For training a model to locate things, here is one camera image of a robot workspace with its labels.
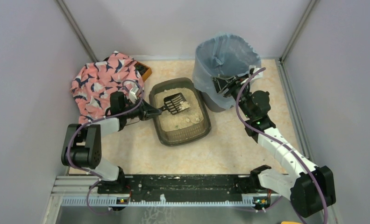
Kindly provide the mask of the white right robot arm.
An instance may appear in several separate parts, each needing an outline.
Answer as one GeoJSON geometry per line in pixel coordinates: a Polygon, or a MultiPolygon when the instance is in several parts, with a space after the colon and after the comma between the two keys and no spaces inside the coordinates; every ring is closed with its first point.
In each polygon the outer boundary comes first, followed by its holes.
{"type": "Polygon", "coordinates": [[[250,91],[250,80],[245,77],[212,79],[216,93],[233,97],[236,112],[242,112],[248,136],[267,149],[287,171],[281,174],[267,165],[250,172],[251,186],[270,189],[288,199],[301,217],[309,217],[336,203],[333,172],[327,166],[319,167],[300,154],[285,140],[268,116],[270,94],[250,91]]]}

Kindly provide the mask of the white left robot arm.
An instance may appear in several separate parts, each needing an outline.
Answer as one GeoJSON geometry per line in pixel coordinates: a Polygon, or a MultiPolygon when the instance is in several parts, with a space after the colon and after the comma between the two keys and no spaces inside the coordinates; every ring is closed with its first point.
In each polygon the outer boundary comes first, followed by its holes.
{"type": "Polygon", "coordinates": [[[110,95],[110,106],[103,118],[84,124],[67,127],[61,163],[80,169],[109,184],[124,185],[125,175],[121,167],[102,156],[102,137],[121,131],[129,119],[149,120],[163,112],[147,103],[143,98],[131,102],[121,91],[110,95]]]}

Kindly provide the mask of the black litter scoop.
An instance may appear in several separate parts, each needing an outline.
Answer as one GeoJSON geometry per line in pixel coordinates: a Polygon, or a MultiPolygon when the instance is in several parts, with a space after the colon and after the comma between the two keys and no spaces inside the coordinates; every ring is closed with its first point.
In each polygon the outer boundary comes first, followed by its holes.
{"type": "Polygon", "coordinates": [[[171,115],[176,115],[191,108],[190,103],[182,93],[176,93],[163,99],[163,106],[158,108],[160,111],[168,111],[171,115]]]}

